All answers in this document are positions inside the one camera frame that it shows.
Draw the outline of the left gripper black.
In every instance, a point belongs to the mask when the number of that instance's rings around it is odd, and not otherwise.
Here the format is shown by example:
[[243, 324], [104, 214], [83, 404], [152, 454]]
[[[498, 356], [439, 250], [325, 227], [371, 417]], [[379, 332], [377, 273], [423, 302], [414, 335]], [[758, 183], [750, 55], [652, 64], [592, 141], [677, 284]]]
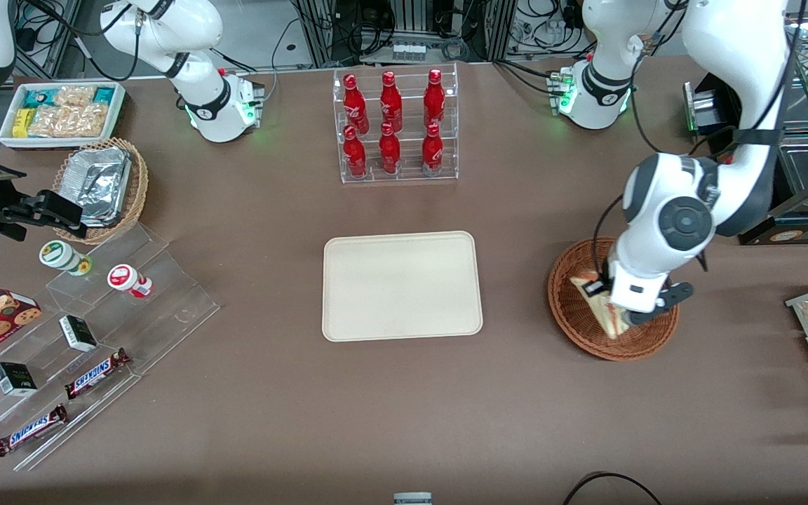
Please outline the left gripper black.
[[[600, 276], [590, 276], [581, 282], [581, 290], [587, 297], [596, 297], [609, 292], [609, 282]], [[632, 322], [631, 310], [614, 303], [611, 295], [606, 295], [606, 317], [610, 322]]]

